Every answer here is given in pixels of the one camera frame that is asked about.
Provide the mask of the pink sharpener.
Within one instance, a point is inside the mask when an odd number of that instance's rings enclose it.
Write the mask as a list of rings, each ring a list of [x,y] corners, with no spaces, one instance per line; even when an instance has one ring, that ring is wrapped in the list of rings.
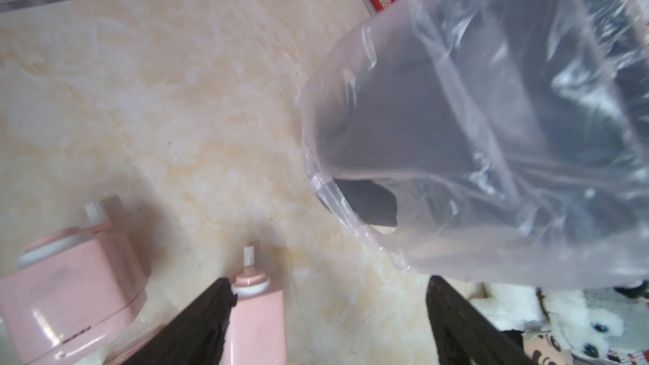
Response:
[[[89,222],[29,245],[1,279],[1,318],[23,364],[74,364],[137,319],[147,275],[128,234],[103,202]]]
[[[255,246],[243,249],[243,271],[232,285],[237,298],[226,331],[223,364],[285,364],[287,334],[283,289],[256,264]]]

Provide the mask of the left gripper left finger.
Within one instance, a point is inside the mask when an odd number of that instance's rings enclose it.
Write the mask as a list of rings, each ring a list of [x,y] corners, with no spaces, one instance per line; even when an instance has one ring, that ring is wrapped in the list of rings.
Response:
[[[237,302],[230,281],[225,277],[217,279],[125,363],[218,364]]]

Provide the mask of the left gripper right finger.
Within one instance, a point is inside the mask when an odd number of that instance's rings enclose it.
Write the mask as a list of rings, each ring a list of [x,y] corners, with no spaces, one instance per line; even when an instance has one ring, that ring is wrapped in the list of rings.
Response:
[[[441,364],[532,363],[522,348],[497,331],[444,278],[430,277],[426,305]]]

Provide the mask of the grey bin with plastic liner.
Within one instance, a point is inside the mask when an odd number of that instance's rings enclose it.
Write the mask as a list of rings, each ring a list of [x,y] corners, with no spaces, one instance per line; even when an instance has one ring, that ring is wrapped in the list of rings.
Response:
[[[629,0],[397,0],[301,91],[312,189],[403,270],[648,277],[648,51]]]

